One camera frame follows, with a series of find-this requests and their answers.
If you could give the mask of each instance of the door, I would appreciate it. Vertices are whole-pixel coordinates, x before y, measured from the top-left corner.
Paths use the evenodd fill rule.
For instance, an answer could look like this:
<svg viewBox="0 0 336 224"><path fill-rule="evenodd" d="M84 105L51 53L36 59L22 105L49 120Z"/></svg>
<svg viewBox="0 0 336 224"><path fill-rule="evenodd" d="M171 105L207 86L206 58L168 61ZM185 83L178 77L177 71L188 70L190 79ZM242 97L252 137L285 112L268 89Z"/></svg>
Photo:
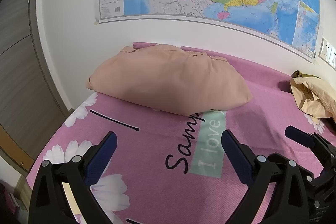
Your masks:
<svg viewBox="0 0 336 224"><path fill-rule="evenodd" d="M41 57L36 54L28 0L2 0L0 149L23 173L30 170L66 118L46 82L47 73L41 70Z"/></svg>

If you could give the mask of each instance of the beige cloth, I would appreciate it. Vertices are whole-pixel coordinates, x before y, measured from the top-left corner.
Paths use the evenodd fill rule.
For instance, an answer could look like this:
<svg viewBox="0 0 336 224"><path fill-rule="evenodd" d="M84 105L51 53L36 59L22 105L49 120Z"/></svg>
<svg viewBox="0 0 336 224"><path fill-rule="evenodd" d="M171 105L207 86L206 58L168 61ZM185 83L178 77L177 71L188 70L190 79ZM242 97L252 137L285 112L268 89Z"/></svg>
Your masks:
<svg viewBox="0 0 336 224"><path fill-rule="evenodd" d="M292 78L292 92L299 109L315 118L336 121L336 90L317 77Z"/></svg>
<svg viewBox="0 0 336 224"><path fill-rule="evenodd" d="M183 116L229 110L252 98L243 77L225 58L172 45L125 47L95 70L86 87Z"/></svg>

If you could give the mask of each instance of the white daisy print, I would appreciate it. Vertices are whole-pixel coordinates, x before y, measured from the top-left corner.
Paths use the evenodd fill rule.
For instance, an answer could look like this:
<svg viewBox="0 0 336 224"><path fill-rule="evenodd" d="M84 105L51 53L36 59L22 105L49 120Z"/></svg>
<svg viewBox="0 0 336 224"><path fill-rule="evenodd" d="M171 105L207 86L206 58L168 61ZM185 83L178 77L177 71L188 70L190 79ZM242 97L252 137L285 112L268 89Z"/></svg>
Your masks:
<svg viewBox="0 0 336 224"><path fill-rule="evenodd" d="M313 117L311 115L308 115L306 113L304 113L304 116L307 118L308 122L314 126L315 130L319 131L320 134L323 134L324 123L320 119L315 118L315 117Z"/></svg>
<svg viewBox="0 0 336 224"><path fill-rule="evenodd" d="M43 160L50 160L52 164L68 162L75 155L83 156L90 146L92 146L90 141L83 141L79 146L77 141L71 141L64 153L61 146L55 145L52 150L46 152ZM122 180L122 175L113 174L101 177L96 184L90 187L90 190L112 223L124 224L113 213L113 211L121 211L130 206L129 197L124 194L127 190L127 186ZM80 211L76 208L73 213L77 215ZM82 215L79 215L78 218L81 224L86 224Z"/></svg>
<svg viewBox="0 0 336 224"><path fill-rule="evenodd" d="M76 119L84 119L88 112L86 106L92 106L96 103L98 96L97 92L92 93L69 117L65 120L64 124L67 127L72 127Z"/></svg>

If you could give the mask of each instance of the pink bedsheet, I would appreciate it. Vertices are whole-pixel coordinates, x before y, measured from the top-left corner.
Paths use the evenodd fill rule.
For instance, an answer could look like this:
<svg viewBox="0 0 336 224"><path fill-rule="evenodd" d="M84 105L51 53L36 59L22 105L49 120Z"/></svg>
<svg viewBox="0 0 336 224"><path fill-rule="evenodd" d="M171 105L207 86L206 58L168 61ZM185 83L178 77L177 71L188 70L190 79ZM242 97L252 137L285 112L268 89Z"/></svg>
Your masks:
<svg viewBox="0 0 336 224"><path fill-rule="evenodd" d="M135 48L150 45L134 43ZM322 121L316 124L301 112L293 95L283 91L289 88L290 76L244 59L182 49L228 59L244 77L254 98L229 111L183 117L93 93L43 149L27 177L29 185L33 186L43 159L60 163L83 155L108 131L116 133L118 146L91 190L114 224L127 223L127 219L143 224L225 223L247 189L221 148L225 129L256 155L278 152L319 175L322 167L315 156L287 139L285 128L292 125L305 132L321 133L334 145L336 138ZM254 223L262 219L271 188ZM76 217L85 223L81 215Z"/></svg>

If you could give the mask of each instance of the wall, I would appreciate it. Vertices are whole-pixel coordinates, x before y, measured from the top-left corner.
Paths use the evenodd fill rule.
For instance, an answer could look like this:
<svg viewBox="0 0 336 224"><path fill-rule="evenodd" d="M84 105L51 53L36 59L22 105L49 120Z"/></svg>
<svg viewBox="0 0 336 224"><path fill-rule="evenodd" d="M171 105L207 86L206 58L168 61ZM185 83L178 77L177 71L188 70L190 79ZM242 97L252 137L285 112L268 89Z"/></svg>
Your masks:
<svg viewBox="0 0 336 224"><path fill-rule="evenodd" d="M13 192L21 174L0 157L0 183Z"/></svg>
<svg viewBox="0 0 336 224"><path fill-rule="evenodd" d="M68 108L76 108L90 95L85 81L94 69L134 41L223 52L289 75L298 69L320 76L336 88L336 72L321 59L318 59L318 64L312 64L261 38L195 22L132 20L97 24L94 3L95 0L37 0L43 50ZM336 46L335 22L336 1L321 0L321 25L325 38Z"/></svg>

